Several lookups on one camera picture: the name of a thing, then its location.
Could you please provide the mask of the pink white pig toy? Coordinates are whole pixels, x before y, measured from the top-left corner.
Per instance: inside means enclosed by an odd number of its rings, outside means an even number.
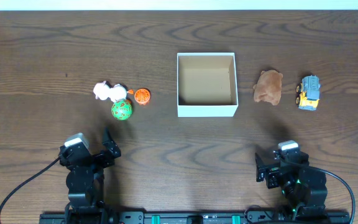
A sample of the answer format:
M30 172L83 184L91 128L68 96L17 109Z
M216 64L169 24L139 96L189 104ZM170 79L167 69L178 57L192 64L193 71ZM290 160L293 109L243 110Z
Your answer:
M128 94L133 95L134 91L127 90L121 84L115 84L113 87L110 87L107 84L107 81L103 81L95 84L93 93L95 94L95 98L97 100L104 101L109 98L113 103L115 103L119 100L125 100Z

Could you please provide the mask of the yellow grey toy truck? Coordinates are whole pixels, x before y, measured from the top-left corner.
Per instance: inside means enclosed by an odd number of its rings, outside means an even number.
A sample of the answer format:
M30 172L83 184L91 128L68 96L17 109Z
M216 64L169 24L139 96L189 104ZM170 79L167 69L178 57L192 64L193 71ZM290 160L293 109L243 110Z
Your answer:
M320 97L319 78L316 75L304 77L296 87L296 105L301 110L315 111Z

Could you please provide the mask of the brown plush toy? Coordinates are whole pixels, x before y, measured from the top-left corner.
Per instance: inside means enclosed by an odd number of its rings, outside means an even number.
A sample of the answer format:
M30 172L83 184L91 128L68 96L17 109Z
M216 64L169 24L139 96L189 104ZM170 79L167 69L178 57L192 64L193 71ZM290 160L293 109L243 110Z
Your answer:
M253 86L254 101L264 101L276 106L282 96L283 74L276 70L263 70L257 83Z

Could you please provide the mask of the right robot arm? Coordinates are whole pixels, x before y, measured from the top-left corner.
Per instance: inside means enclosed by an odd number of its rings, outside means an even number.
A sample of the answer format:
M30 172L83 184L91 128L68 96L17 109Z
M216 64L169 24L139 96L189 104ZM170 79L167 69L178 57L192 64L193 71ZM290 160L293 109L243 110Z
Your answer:
M288 205L284 207L287 219L317 220L324 216L325 200L328 194L326 175L312 170L309 156L300 149L279 149L275 151L278 162L265 164L255 154L256 181L266 181L268 189L281 188Z

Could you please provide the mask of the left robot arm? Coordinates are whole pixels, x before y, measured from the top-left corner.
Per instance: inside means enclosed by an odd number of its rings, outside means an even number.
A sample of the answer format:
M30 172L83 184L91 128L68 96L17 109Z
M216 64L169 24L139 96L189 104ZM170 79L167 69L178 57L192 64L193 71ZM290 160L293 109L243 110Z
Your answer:
M66 178L69 203L63 223L118 223L116 212L104 202L104 169L114 165L121 150L104 130L102 145L97 154L88 150L90 144L83 133L70 136L60 147L60 165L70 172Z

